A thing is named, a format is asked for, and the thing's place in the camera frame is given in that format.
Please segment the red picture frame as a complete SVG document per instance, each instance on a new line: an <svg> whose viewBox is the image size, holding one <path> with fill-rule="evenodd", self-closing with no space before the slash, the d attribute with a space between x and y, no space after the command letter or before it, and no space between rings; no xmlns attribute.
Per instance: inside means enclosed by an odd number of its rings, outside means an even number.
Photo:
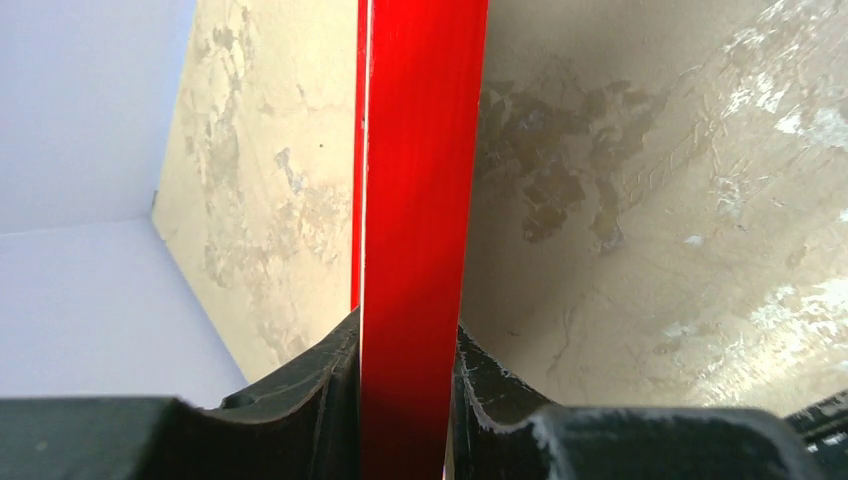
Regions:
<svg viewBox="0 0 848 480"><path fill-rule="evenodd" d="M365 479L442 475L488 16L358 6L351 303Z"/></svg>

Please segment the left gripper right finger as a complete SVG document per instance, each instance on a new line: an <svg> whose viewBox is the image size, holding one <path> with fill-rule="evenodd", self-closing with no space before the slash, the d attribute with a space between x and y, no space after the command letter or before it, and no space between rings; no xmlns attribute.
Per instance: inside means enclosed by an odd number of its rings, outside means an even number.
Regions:
<svg viewBox="0 0 848 480"><path fill-rule="evenodd" d="M823 479L789 425L748 408L563 406L459 330L453 479Z"/></svg>

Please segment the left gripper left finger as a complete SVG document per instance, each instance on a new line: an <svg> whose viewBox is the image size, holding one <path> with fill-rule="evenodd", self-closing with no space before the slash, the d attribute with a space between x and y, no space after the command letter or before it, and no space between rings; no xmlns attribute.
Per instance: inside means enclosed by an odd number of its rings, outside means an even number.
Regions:
<svg viewBox="0 0 848 480"><path fill-rule="evenodd" d="M356 479L357 313L204 409L176 397L1 403L5 479Z"/></svg>

